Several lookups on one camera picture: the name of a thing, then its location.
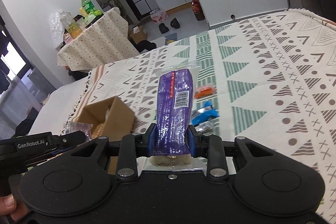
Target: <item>black slipper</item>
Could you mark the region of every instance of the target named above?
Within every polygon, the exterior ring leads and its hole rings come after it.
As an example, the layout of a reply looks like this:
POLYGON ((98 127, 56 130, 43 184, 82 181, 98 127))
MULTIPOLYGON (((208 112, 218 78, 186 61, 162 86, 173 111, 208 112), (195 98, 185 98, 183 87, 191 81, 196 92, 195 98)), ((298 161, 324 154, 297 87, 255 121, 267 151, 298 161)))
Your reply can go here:
POLYGON ((179 29, 181 27, 180 23, 177 21, 176 18, 174 18, 171 22, 170 22, 170 26, 172 26, 175 29, 179 29))
POLYGON ((159 30, 160 30, 161 33, 169 32, 168 27, 167 27, 164 23, 161 23, 161 24, 159 25, 159 30))

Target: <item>fingernail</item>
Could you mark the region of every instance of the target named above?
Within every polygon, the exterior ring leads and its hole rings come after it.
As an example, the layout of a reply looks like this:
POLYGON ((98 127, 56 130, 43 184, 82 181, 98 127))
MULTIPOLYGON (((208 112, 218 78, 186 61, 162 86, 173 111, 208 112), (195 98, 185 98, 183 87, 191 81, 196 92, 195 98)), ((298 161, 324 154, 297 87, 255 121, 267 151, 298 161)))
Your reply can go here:
POLYGON ((15 204, 13 195, 5 197, 3 201, 7 207, 12 207, 15 204))

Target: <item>bed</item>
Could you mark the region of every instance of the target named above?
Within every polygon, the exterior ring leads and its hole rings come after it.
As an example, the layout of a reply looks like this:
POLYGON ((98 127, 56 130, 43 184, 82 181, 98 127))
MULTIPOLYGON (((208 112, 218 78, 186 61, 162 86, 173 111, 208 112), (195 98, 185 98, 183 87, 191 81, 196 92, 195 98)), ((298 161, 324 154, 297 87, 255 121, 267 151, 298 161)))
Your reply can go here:
POLYGON ((157 68, 197 60, 198 85, 211 101, 223 140, 246 136, 320 172, 325 197, 318 213, 336 221, 336 26, 308 10, 287 10, 225 25, 92 70, 55 91, 31 134, 62 134, 86 104, 119 96, 144 133, 156 114, 157 68))

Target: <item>small table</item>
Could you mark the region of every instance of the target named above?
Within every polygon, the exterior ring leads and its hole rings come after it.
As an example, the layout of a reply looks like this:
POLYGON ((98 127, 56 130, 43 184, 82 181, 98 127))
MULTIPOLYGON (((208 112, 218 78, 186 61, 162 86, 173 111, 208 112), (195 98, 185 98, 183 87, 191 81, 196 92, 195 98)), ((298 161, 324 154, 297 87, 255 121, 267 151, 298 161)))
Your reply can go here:
POLYGON ((72 71, 88 70, 139 55, 127 36, 128 23, 120 16, 119 8, 114 7, 61 48, 57 64, 72 71))

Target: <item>barcode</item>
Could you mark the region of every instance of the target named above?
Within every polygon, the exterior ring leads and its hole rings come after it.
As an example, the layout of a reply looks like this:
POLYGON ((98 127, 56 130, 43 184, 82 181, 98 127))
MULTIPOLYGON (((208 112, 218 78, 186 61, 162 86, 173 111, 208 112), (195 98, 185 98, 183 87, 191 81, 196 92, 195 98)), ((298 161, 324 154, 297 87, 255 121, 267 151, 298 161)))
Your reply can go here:
POLYGON ((189 90, 175 93, 174 109, 189 106, 189 90))

